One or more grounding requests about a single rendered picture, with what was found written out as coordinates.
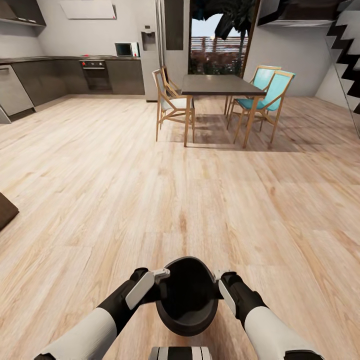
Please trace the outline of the cauldron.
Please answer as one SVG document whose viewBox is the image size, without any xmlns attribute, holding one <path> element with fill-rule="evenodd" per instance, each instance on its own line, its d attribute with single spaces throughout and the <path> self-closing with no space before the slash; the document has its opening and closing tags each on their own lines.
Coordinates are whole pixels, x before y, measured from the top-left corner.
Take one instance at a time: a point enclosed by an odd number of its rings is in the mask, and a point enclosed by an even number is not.
<svg viewBox="0 0 360 360">
<path fill-rule="evenodd" d="M 165 266 L 170 276 L 156 281 L 171 287 L 171 296 L 157 300 L 156 308 L 162 322 L 183 337 L 197 336 L 212 323 L 219 299 L 202 295 L 206 284 L 215 282 L 209 268 L 197 257 L 183 256 Z"/>
</svg>

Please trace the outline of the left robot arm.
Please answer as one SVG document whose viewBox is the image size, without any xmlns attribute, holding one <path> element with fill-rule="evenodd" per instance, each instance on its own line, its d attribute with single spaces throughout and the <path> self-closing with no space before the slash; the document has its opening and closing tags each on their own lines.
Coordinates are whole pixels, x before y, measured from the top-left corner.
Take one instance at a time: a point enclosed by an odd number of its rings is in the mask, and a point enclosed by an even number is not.
<svg viewBox="0 0 360 360">
<path fill-rule="evenodd" d="M 157 280 L 171 275 L 166 268 L 137 268 L 89 315 L 31 360 L 102 360 L 140 305 L 167 299 L 172 287 Z"/>
</svg>

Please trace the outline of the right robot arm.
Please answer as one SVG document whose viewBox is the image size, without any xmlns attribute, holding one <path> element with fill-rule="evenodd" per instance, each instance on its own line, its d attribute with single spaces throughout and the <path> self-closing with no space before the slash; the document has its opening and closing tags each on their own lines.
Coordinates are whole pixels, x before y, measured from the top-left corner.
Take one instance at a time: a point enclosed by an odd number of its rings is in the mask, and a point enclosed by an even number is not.
<svg viewBox="0 0 360 360">
<path fill-rule="evenodd" d="M 201 294 L 225 300 L 248 336 L 258 360 L 327 360 L 311 343 L 288 327 L 261 295 L 230 268 L 213 270 L 214 283 Z"/>
</svg>

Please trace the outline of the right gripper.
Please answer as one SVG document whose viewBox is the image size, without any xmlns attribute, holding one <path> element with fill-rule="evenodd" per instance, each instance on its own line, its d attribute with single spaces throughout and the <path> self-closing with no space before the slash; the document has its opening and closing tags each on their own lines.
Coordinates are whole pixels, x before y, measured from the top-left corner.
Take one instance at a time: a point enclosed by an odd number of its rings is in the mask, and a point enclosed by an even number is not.
<svg viewBox="0 0 360 360">
<path fill-rule="evenodd" d="M 208 299 L 219 299 L 219 300 L 223 300 L 224 297 L 220 296 L 218 290 L 217 290 L 217 285 L 219 285 L 219 281 L 214 282 L 214 283 L 207 283 L 202 289 L 201 289 L 201 294 L 203 296 L 206 296 Z"/>
</svg>

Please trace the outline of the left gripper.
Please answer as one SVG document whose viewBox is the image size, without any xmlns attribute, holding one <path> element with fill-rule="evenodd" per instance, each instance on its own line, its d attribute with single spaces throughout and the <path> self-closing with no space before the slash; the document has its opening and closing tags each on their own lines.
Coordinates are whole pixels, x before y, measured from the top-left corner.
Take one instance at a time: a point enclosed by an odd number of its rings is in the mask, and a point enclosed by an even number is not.
<svg viewBox="0 0 360 360">
<path fill-rule="evenodd" d="M 160 284 L 156 283 L 156 290 L 153 297 L 149 299 L 143 299 L 141 305 L 154 303 L 156 301 L 161 301 L 167 299 L 172 295 L 172 287 L 168 286 L 166 282 L 161 282 Z"/>
</svg>

